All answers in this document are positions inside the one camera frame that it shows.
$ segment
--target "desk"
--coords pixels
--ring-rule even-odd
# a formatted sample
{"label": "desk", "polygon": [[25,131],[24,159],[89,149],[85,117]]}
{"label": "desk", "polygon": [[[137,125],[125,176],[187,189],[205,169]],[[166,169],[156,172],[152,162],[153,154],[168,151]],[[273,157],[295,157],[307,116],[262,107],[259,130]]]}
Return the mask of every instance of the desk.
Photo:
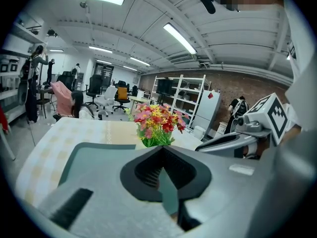
{"label": "desk", "polygon": [[137,98],[136,96],[128,96],[128,98],[130,100],[132,100],[132,107],[131,107],[131,114],[132,114],[132,111],[133,111],[133,107],[134,107],[134,102],[140,102],[140,103],[146,103],[146,102],[149,102],[149,99],[145,99],[145,98]]}
{"label": "desk", "polygon": [[36,104],[37,105],[41,105],[41,109],[44,110],[45,118],[46,118],[45,104],[49,103],[52,100],[52,98],[51,99],[45,99],[44,98],[44,94],[52,93],[52,91],[53,91],[52,88],[46,88],[46,89],[43,89],[43,90],[42,89],[38,89],[37,90],[37,93],[40,94],[40,98],[38,100],[36,100]]}
{"label": "desk", "polygon": [[[134,144],[145,148],[131,121],[61,118],[39,141],[25,161],[15,184],[15,195],[35,207],[57,188],[68,158],[82,142]],[[195,150],[202,142],[193,135],[173,131],[174,146]]]}

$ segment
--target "brick wall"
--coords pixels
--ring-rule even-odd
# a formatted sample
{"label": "brick wall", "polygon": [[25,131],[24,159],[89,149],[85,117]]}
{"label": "brick wall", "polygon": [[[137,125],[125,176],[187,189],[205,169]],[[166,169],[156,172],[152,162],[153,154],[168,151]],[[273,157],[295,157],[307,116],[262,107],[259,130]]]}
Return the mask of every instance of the brick wall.
{"label": "brick wall", "polygon": [[256,103],[257,100],[265,97],[271,93],[276,93],[282,103],[287,103],[285,97],[285,91],[288,89],[287,86],[278,84],[274,81],[267,80],[261,77],[255,77],[242,73],[234,72],[218,72],[209,70],[200,70],[197,72],[181,71],[181,72],[165,72],[157,75],[144,75],[141,76],[139,87],[143,90],[152,91],[155,76],[159,77],[179,77],[183,74],[184,77],[203,77],[206,75],[206,79],[211,81],[211,90],[214,89],[221,91],[221,104],[217,113],[213,129],[217,130],[219,122],[229,120],[229,112],[227,111],[231,101],[239,98],[243,95],[249,106],[251,107]]}

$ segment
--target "black rubber pad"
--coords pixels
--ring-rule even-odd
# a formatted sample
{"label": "black rubber pad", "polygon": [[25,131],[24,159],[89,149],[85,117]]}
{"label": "black rubber pad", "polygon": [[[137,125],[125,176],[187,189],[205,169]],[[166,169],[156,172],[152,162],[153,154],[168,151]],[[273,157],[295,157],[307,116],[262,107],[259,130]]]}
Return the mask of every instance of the black rubber pad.
{"label": "black rubber pad", "polygon": [[80,188],[50,217],[50,220],[68,230],[92,194],[91,190]]}

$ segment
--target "person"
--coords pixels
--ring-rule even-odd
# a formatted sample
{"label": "person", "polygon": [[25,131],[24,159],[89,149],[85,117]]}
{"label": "person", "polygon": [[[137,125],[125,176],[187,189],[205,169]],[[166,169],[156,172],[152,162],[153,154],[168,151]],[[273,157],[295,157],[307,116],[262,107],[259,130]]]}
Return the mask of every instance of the person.
{"label": "person", "polygon": [[[285,133],[282,143],[294,138],[302,130],[316,129],[317,124],[314,118],[313,112],[308,112],[307,107],[311,104],[311,99],[316,99],[316,92],[313,89],[314,85],[310,82],[303,83],[303,80],[307,80],[309,75],[316,67],[317,62],[317,42],[316,37],[305,19],[301,10],[297,7],[293,0],[230,0],[233,4],[237,4],[238,10],[258,10],[270,4],[277,4],[284,8],[286,16],[288,18],[289,27],[291,31],[291,40],[294,45],[296,53],[296,63],[291,63],[293,70],[293,84],[286,92],[291,107],[287,111],[288,119],[288,131]],[[297,96],[291,94],[294,92],[309,92],[310,97],[304,98],[298,102]],[[258,145],[257,154],[261,155],[265,147]]]}
{"label": "person", "polygon": [[84,95],[82,91],[73,91],[71,93],[71,115],[54,115],[53,117],[56,120],[59,120],[61,117],[71,117],[71,118],[78,118],[78,119],[88,119],[94,120],[94,113],[90,109],[88,105],[84,103]]}
{"label": "person", "polygon": [[52,80],[52,66],[53,64],[55,64],[55,60],[52,59],[50,62],[49,62],[49,69],[48,69],[48,78],[46,80],[47,84],[50,85],[51,84],[51,80]]}
{"label": "person", "polygon": [[228,121],[227,128],[224,134],[230,133],[232,122],[235,118],[244,115],[249,109],[249,105],[246,99],[243,96],[240,96],[238,99],[234,99],[228,108],[230,112],[230,119]]}
{"label": "person", "polygon": [[77,76],[79,73],[80,73],[80,67],[79,67],[79,63],[78,63],[78,64],[76,64],[75,68],[73,68],[71,71],[71,74],[74,76],[73,91],[75,90],[75,84],[76,84]]}
{"label": "person", "polygon": [[[42,53],[45,55],[45,60],[41,58]],[[49,64],[49,56],[46,54],[46,50],[44,50],[42,45],[39,45],[35,51],[31,54],[31,69],[29,82],[29,90],[27,99],[25,102],[25,110],[28,120],[31,123],[37,122],[38,114],[37,114],[37,104],[36,104],[36,68],[39,63],[48,65]]]}

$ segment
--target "white ceiling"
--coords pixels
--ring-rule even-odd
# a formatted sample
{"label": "white ceiling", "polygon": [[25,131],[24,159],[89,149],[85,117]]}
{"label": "white ceiling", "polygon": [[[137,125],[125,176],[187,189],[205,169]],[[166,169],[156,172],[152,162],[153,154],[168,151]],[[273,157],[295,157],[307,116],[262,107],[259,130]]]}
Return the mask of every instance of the white ceiling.
{"label": "white ceiling", "polygon": [[[200,61],[270,69],[292,77],[286,60],[290,30],[283,9],[277,6],[236,12],[215,4],[216,13],[208,14],[199,0],[125,0],[121,6],[87,0],[92,30],[85,9],[79,5],[81,1],[85,0],[34,0],[32,3],[33,7],[41,3],[38,12],[65,45],[80,50],[94,44],[113,50],[113,54],[96,51],[95,55],[143,72],[177,69],[167,58],[188,54],[163,29],[170,22],[197,50]],[[130,56],[151,66],[143,66],[129,59]]]}

